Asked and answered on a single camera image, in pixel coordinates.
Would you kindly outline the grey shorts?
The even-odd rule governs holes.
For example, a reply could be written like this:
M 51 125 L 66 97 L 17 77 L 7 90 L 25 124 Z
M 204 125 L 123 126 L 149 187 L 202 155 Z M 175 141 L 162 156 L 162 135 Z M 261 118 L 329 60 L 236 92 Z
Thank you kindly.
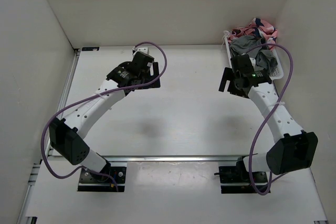
M 269 46 L 260 47 L 261 44 L 265 43 L 264 38 L 246 35 L 232 40 L 229 49 L 233 57 L 243 54 L 249 55 L 250 58 L 255 60 L 254 69 L 256 71 L 264 70 L 270 74 L 277 68 L 278 62 Z

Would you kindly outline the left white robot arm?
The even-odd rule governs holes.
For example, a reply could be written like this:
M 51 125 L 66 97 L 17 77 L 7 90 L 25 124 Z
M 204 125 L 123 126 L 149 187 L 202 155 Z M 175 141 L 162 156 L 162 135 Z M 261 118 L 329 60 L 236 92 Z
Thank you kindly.
M 98 182 L 110 176 L 110 164 L 84 141 L 94 124 L 117 102 L 137 89 L 160 87 L 159 64 L 152 58 L 119 64 L 103 80 L 93 96 L 76 102 L 74 111 L 48 123 L 50 144 L 72 165 L 86 168 Z

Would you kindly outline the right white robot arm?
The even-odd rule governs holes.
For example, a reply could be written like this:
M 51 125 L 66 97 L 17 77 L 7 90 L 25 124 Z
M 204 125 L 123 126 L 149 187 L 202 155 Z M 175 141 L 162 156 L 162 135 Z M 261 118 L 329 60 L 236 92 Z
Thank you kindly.
M 282 175 L 309 168 L 317 148 L 314 132 L 306 132 L 278 101 L 271 78 L 265 71 L 245 71 L 225 68 L 219 91 L 228 86 L 230 94 L 248 98 L 257 106 L 266 120 L 274 145 L 261 154 L 240 157 L 236 163 L 236 177 L 247 182 L 257 172 Z

